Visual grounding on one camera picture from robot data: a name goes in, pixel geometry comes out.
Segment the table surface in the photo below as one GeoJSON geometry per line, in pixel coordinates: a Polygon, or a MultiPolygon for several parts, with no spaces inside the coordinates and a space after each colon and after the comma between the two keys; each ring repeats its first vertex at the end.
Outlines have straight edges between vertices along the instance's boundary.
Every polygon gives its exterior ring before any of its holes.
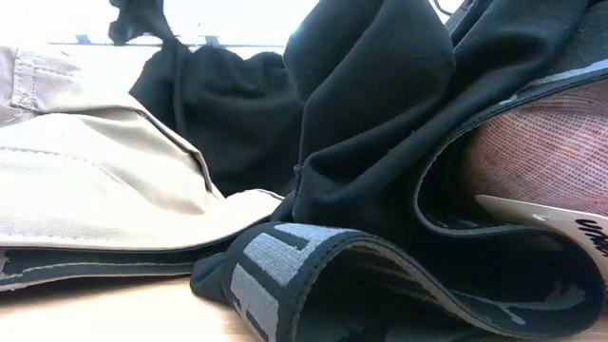
{"type": "MultiPolygon", "coordinates": [[[[80,279],[0,294],[2,339],[69,341],[180,338],[254,342],[233,310],[190,292],[187,277],[80,279]]],[[[608,315],[561,341],[608,341],[608,315]]]]}

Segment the white tag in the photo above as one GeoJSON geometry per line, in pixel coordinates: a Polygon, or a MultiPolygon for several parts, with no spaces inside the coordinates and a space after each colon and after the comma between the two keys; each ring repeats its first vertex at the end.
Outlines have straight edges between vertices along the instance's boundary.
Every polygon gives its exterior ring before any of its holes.
{"type": "Polygon", "coordinates": [[[608,279],[608,218],[512,199],[478,195],[476,200],[494,218],[562,233],[584,248],[608,279]]]}

